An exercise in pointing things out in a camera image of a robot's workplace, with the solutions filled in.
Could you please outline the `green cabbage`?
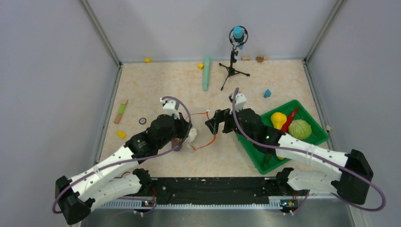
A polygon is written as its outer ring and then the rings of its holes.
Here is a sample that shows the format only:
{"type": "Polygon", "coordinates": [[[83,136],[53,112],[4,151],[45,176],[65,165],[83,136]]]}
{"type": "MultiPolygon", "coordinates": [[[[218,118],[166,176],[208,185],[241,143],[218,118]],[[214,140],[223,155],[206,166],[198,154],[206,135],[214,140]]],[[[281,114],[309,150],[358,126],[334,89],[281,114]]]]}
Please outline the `green cabbage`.
{"type": "Polygon", "coordinates": [[[305,120],[293,120],[288,127],[291,136],[299,140],[305,140],[312,135],[312,127],[305,120]]]}

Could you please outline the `red chili pepper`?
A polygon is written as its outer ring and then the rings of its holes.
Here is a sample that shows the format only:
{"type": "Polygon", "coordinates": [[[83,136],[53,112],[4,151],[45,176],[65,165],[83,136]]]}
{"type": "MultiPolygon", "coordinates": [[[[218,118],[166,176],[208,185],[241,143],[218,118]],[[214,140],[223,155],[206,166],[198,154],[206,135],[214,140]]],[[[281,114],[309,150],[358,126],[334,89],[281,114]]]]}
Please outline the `red chili pepper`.
{"type": "Polygon", "coordinates": [[[293,110],[293,112],[287,117],[287,121],[281,127],[281,131],[283,131],[283,132],[287,132],[288,131],[288,128],[289,128],[290,124],[292,123],[292,121],[293,121],[296,113],[298,112],[298,110],[299,110],[299,107],[295,108],[293,110]]]}

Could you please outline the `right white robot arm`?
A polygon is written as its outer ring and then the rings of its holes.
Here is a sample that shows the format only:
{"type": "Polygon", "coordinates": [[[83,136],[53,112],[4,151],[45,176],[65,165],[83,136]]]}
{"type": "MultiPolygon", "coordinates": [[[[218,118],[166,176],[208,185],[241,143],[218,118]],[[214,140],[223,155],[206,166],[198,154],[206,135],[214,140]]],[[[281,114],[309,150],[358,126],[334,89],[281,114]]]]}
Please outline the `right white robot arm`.
{"type": "Polygon", "coordinates": [[[355,149],[349,153],[338,152],[296,139],[265,125],[261,116],[250,108],[235,113],[230,109],[217,110],[205,125],[212,134],[217,134],[220,123],[224,123],[223,133],[234,131],[263,154],[288,158],[316,169],[285,168],[279,172],[276,179],[281,194],[317,190],[334,193],[357,205],[365,203],[374,173],[362,152],[355,149]]]}

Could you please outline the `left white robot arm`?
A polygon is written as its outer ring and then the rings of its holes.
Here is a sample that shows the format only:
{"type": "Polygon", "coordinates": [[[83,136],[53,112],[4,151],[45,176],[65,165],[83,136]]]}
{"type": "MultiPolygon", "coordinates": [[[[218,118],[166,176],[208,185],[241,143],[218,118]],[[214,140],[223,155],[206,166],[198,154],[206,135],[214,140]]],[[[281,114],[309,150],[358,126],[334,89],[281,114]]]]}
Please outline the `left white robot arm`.
{"type": "Polygon", "coordinates": [[[185,141],[192,119],[159,115],[145,131],[132,136],[116,152],[91,169],[73,177],[62,176],[55,182],[55,203],[67,224],[85,219],[104,203],[129,194],[147,195],[152,190],[148,171],[136,167],[159,157],[159,150],[173,139],[185,141]]]}

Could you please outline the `clear zip bag orange zipper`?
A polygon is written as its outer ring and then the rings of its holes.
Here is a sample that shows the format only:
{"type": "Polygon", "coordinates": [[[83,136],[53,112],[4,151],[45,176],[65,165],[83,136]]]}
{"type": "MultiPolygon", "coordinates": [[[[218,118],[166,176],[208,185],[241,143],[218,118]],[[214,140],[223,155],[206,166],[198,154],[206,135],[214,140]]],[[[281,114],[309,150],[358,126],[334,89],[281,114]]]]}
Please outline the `clear zip bag orange zipper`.
{"type": "Polygon", "coordinates": [[[189,112],[191,114],[192,127],[196,128],[198,134],[192,143],[186,139],[182,144],[181,150],[197,151],[211,145],[217,136],[213,135],[205,125],[205,122],[212,117],[210,108],[194,107],[190,108],[189,112]]]}

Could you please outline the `dark brown round food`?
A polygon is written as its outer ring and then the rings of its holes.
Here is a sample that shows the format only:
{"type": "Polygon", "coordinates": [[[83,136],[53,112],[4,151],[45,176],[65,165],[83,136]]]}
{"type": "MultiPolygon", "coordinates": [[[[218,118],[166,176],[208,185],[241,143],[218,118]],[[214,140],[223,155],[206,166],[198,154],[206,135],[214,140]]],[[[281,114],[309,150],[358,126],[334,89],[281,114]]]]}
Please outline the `dark brown round food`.
{"type": "Polygon", "coordinates": [[[180,151],[182,149],[182,139],[175,138],[171,141],[173,151],[180,151]]]}

